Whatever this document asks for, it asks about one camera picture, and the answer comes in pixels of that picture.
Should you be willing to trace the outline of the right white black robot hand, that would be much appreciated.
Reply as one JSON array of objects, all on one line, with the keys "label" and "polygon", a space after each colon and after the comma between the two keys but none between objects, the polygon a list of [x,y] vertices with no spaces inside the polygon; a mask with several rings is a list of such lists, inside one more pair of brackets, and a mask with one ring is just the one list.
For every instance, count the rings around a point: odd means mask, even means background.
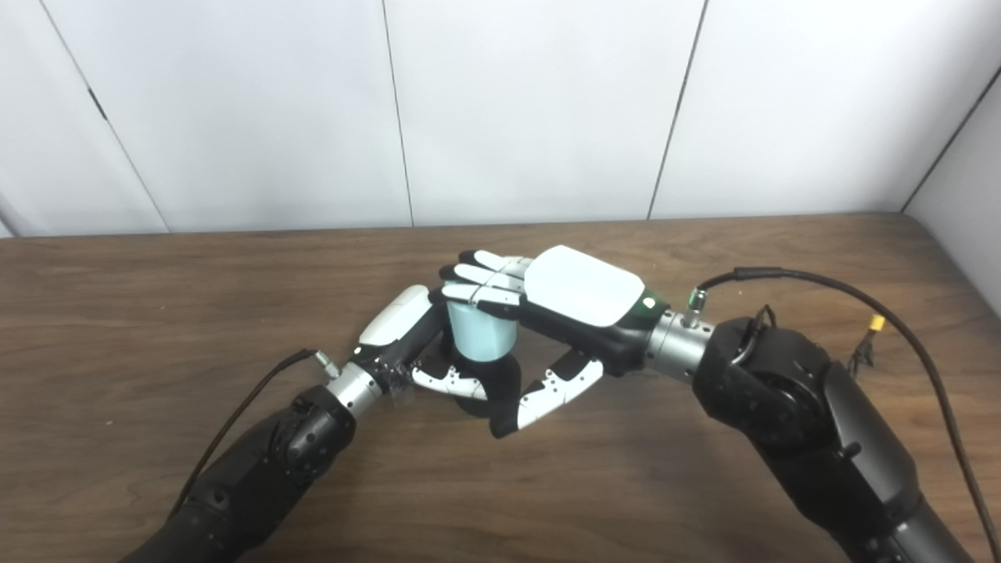
[{"label": "right white black robot hand", "polygon": [[572,249],[539,256],[466,250],[440,268],[435,304],[461,304],[566,346],[543,377],[490,417],[496,439],[526,430],[594,387],[604,375],[644,370],[669,304],[633,272]]}]

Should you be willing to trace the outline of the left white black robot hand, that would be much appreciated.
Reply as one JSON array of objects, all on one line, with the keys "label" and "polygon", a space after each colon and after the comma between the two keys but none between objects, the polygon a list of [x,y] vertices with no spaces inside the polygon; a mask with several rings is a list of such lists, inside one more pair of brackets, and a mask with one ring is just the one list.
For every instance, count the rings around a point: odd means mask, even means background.
[{"label": "left white black robot hand", "polygon": [[351,363],[394,400],[414,387],[466,400],[487,400],[485,385],[460,368],[447,307],[424,285],[408,286],[360,335]]}]

